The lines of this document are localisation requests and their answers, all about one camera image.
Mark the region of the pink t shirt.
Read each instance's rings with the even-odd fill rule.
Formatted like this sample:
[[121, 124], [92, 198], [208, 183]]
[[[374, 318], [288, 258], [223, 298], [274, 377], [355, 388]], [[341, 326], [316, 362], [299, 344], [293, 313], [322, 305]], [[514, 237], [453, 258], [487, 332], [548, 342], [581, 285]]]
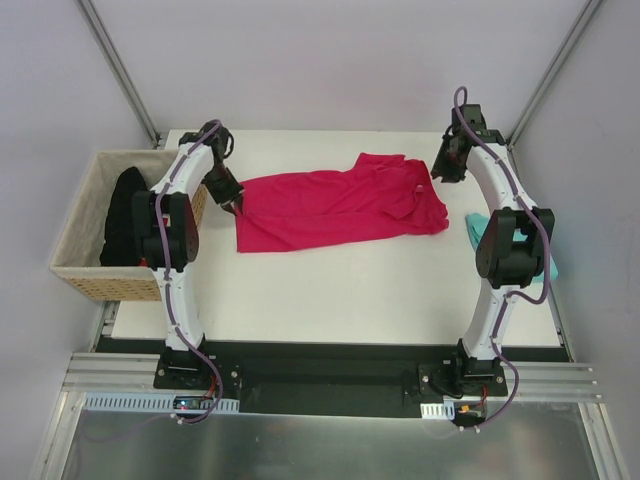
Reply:
[[436, 235], [449, 227], [426, 164], [402, 154], [358, 156], [346, 171], [318, 170], [244, 183], [240, 253], [281, 253]]

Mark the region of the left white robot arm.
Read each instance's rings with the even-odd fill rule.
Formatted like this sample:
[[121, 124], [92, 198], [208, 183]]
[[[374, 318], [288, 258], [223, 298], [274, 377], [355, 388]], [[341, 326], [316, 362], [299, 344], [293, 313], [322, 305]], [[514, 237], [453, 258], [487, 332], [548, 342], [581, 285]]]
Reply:
[[158, 285], [167, 322], [165, 344], [173, 351], [196, 350], [205, 339], [192, 279], [199, 252], [193, 199], [204, 187], [222, 210], [242, 213], [244, 188], [225, 165], [234, 145], [218, 119], [185, 133], [166, 173], [132, 199], [136, 249]]

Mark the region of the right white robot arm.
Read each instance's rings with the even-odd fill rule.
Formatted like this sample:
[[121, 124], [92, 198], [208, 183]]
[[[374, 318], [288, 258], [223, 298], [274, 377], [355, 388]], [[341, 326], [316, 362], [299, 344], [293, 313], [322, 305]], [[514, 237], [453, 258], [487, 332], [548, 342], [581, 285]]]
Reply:
[[490, 213], [475, 250], [481, 290], [475, 312], [460, 340], [465, 360], [450, 369], [452, 387], [473, 394], [486, 381], [476, 361], [501, 354], [502, 339], [519, 299], [540, 305], [551, 283], [550, 240], [555, 225], [552, 210], [541, 208], [525, 192], [507, 161], [501, 133], [486, 126], [478, 104], [456, 105], [431, 175], [444, 183], [459, 183], [470, 174]]

